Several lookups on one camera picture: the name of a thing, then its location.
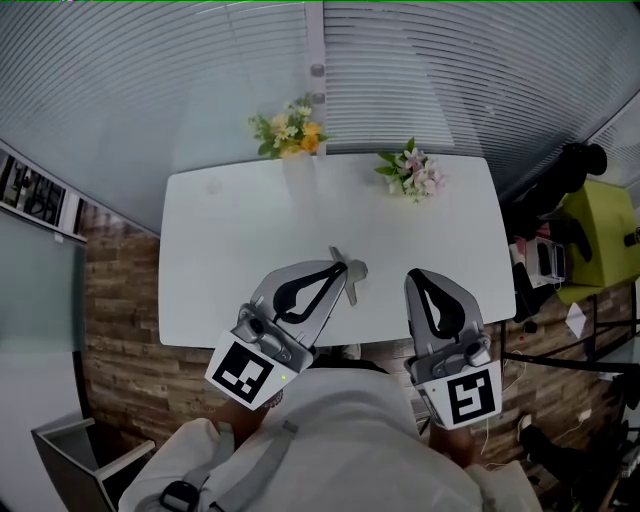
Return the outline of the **grey open cabinet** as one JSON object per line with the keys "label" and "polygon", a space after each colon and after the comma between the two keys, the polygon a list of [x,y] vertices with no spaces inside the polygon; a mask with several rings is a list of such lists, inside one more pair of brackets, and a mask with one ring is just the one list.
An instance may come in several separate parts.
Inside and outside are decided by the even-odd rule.
{"label": "grey open cabinet", "polygon": [[143,440],[126,450],[93,418],[62,418],[31,435],[69,512],[117,512],[124,490],[156,448],[154,441]]}

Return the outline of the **person's left forearm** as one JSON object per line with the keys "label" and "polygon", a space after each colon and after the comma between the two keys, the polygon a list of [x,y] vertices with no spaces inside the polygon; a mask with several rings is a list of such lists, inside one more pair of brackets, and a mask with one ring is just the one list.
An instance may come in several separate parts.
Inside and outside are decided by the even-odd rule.
{"label": "person's left forearm", "polygon": [[231,427],[235,448],[238,449],[261,426],[269,408],[261,406],[250,410],[233,399],[227,400],[213,412],[211,422],[216,426],[222,423]]}

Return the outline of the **black office chair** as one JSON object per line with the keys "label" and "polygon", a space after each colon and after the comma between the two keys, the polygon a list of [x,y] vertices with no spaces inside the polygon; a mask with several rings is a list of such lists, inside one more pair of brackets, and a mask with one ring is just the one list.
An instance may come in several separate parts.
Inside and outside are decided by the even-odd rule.
{"label": "black office chair", "polygon": [[578,192],[589,174],[604,174],[607,163],[606,152],[598,144],[565,145],[550,168],[521,197],[501,205],[507,240],[528,242],[547,227],[551,241],[575,246],[580,258],[590,262],[593,249],[581,222],[562,211],[560,203],[565,196]]}

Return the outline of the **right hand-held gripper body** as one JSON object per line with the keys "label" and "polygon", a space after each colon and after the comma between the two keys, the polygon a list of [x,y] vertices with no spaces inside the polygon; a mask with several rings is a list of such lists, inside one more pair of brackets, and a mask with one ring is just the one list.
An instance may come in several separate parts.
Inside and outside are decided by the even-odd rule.
{"label": "right hand-held gripper body", "polygon": [[478,335],[405,362],[436,425],[454,430],[501,412],[501,363],[492,358],[490,348],[489,337]]}

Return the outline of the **white paper sheet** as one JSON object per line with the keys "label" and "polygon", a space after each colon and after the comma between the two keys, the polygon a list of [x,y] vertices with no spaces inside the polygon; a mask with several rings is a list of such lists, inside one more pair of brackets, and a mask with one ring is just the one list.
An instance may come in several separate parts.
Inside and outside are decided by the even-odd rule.
{"label": "white paper sheet", "polygon": [[572,303],[567,312],[565,323],[572,334],[580,339],[586,324],[587,318],[577,303]]}

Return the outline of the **pink flower bouquet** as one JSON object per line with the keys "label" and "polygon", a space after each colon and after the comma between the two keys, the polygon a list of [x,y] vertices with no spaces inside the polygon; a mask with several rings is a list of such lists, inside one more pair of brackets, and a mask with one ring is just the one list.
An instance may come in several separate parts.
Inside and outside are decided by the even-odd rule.
{"label": "pink flower bouquet", "polygon": [[374,171],[381,175],[390,195],[420,203],[446,187],[448,176],[438,160],[422,151],[414,138],[399,152],[379,152],[383,161]]}

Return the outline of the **lime green box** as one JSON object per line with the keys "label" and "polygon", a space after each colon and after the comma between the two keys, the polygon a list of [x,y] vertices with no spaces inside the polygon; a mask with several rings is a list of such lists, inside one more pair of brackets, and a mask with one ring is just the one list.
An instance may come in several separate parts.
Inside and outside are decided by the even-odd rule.
{"label": "lime green box", "polygon": [[561,211],[581,225],[592,258],[585,261],[574,245],[566,248],[569,273],[557,291],[560,301],[571,305],[640,277],[640,243],[624,243],[624,237],[640,225],[626,189],[587,180],[564,198]]}

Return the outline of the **person's black trouser leg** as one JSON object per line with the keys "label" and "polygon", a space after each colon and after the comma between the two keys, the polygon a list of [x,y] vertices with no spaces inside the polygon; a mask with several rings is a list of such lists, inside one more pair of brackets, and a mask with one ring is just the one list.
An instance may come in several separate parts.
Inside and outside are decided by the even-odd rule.
{"label": "person's black trouser leg", "polygon": [[365,370],[388,375],[388,372],[369,360],[356,359],[345,347],[330,347],[329,351],[318,352],[311,369]]}

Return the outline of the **frosted glass door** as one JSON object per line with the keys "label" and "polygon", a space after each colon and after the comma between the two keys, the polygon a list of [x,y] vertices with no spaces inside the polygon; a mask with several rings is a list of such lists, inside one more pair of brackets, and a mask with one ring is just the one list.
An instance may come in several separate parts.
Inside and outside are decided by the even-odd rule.
{"label": "frosted glass door", "polygon": [[0,209],[0,354],[84,347],[86,244]]}

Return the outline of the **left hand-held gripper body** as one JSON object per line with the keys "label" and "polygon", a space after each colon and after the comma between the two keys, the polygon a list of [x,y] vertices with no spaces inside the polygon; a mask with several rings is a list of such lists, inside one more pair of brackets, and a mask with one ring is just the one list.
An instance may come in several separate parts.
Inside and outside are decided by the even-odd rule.
{"label": "left hand-held gripper body", "polygon": [[216,343],[205,379],[254,411],[296,379],[313,362],[309,349],[250,304],[237,325]]}

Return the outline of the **white device box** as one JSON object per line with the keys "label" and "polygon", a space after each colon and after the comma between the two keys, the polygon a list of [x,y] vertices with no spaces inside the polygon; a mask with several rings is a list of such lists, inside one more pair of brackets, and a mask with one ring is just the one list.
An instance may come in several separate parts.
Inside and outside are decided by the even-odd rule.
{"label": "white device box", "polygon": [[528,241],[526,270],[533,288],[552,285],[559,289],[567,275],[564,246],[540,237]]}

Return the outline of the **yellow flower bouquet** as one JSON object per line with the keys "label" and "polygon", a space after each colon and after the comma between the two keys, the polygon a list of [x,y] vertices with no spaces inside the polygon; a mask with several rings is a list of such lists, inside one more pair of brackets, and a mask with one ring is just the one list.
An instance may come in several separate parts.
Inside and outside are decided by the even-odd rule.
{"label": "yellow flower bouquet", "polygon": [[259,143],[259,156],[286,159],[318,152],[330,135],[322,123],[312,119],[313,99],[313,95],[307,93],[286,103],[284,110],[271,118],[261,113],[248,118],[252,137]]}

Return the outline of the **person's right forearm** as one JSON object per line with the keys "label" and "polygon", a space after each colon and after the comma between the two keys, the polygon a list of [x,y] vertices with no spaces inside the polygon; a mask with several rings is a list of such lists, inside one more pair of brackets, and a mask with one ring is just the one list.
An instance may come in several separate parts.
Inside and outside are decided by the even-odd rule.
{"label": "person's right forearm", "polygon": [[432,424],[428,446],[461,468],[474,464],[477,459],[475,440],[469,426],[446,430]]}

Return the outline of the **person's white shirt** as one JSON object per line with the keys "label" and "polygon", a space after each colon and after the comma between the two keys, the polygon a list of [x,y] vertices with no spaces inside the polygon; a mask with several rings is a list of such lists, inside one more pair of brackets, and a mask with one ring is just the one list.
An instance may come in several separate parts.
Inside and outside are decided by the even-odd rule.
{"label": "person's white shirt", "polygon": [[169,512],[160,494],[179,480],[200,490],[195,512],[542,512],[520,464],[461,468],[422,441],[390,375],[307,370],[238,449],[211,419],[164,443],[119,512]]}

